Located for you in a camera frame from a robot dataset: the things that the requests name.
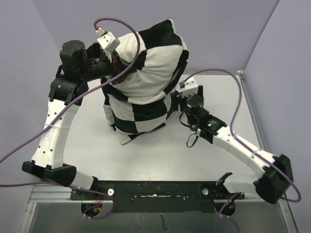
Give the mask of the black white checkered pillowcase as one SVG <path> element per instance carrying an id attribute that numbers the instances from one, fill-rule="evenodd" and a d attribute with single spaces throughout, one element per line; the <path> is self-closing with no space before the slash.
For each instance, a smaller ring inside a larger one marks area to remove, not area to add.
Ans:
<path id="1" fill-rule="evenodd" d="M 174 21 L 169 18 L 156 25 L 143 30 L 143 32 L 152 35 L 156 33 L 176 33 Z M 130 74 L 134 73 L 138 65 L 136 60 L 140 57 L 139 36 L 128 33 L 119 37 L 120 45 L 116 48 L 120 58 L 128 63 L 134 62 Z M 108 125 L 113 128 L 119 142 L 124 145 L 136 137 L 158 130 L 171 123 L 178 112 L 170 113 L 171 96 L 170 93 L 176 91 L 176 86 L 184 73 L 188 64 L 188 49 L 182 52 L 177 68 L 173 73 L 172 82 L 163 90 L 163 97 L 147 103 L 134 103 L 120 91 L 112 87 L 113 84 L 119 84 L 125 80 L 120 78 L 118 83 L 108 84 L 102 88 L 105 97 L 104 112 Z"/>

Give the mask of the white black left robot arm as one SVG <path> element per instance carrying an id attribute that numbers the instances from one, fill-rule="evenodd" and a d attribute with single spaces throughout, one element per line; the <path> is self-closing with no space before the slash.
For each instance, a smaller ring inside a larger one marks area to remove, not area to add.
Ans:
<path id="1" fill-rule="evenodd" d="M 36 152 L 22 165 L 22 171 L 64 187 L 81 188 L 89 200 L 98 196 L 96 178 L 63 162 L 72 121 L 88 92 L 88 82 L 116 74 L 116 48 L 120 41 L 108 39 L 86 50 L 82 41 L 71 40 L 60 51 L 62 64 L 51 83 L 48 114 Z"/>

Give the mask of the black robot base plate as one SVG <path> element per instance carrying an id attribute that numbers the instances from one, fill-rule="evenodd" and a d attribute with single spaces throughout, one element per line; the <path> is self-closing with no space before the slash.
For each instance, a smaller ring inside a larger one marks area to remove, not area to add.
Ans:
<path id="1" fill-rule="evenodd" d="M 113 213 L 214 213 L 232 196 L 216 181 L 99 181 L 95 192 L 73 190 L 70 200 L 113 201 Z"/>

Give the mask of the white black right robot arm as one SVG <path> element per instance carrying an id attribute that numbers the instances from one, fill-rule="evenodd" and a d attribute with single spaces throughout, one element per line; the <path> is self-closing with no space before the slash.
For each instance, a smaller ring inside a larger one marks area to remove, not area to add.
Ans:
<path id="1" fill-rule="evenodd" d="M 233 193 L 258 194 L 270 204 L 282 198 L 294 180 L 291 161 L 286 155 L 276 156 L 238 136 L 225 122 L 204 109 L 204 98 L 200 95 L 183 97 L 174 92 L 171 98 L 187 118 L 182 125 L 190 129 L 196 139 L 202 138 L 226 150 L 254 172 L 250 177 L 239 177 L 231 172 L 223 175 L 216 183 L 219 197 L 226 199 Z"/>

